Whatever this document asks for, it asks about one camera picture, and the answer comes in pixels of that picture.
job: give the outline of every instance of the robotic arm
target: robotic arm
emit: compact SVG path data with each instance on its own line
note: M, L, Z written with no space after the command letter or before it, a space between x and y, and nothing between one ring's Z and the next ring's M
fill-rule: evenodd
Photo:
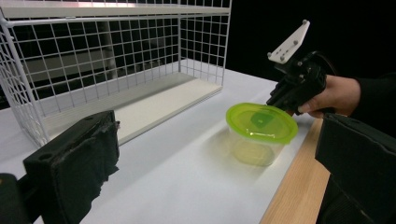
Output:
M292 58L295 51L302 45L309 21L303 24L274 52L268 53L268 59L276 63L275 68L285 76L276 84L266 102L282 110L290 110L300 115L298 106L326 88L326 72L319 65L311 62L318 51L313 51L301 60Z

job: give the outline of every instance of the black device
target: black device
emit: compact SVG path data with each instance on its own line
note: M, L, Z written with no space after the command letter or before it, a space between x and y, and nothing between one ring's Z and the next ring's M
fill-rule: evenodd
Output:
M79 223L118 171L114 111L88 116L23 160L26 175L0 174L0 223Z
M271 98L266 102L268 105L300 115L298 106L324 91L326 71L309 59L310 57L307 56L301 61L290 59L287 63L275 65L275 68L285 76L271 91Z

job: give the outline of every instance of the white tabletop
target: white tabletop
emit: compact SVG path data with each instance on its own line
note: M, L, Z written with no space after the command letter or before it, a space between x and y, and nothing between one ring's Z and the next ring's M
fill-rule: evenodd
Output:
M313 119L294 116L297 136L272 165L256 167L230 153L225 113L239 103L265 104L275 84L227 70L220 93L123 144L120 169L81 223L259 223ZM10 109L0 111L0 122L0 172L21 178L35 146Z

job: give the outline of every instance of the dark wall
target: dark wall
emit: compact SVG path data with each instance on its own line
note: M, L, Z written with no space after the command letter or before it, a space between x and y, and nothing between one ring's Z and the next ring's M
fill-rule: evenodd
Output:
M309 20L297 57L320 50L343 77L378 77L396 71L393 8L387 1L234 0L226 67L278 80L282 75L275 72L267 52Z

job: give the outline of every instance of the plastic container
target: plastic container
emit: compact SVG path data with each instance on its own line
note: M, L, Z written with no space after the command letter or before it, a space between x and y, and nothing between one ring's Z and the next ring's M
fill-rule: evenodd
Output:
M298 132L296 121L286 112L270 105L242 103L226 114L231 151L241 162L267 166Z

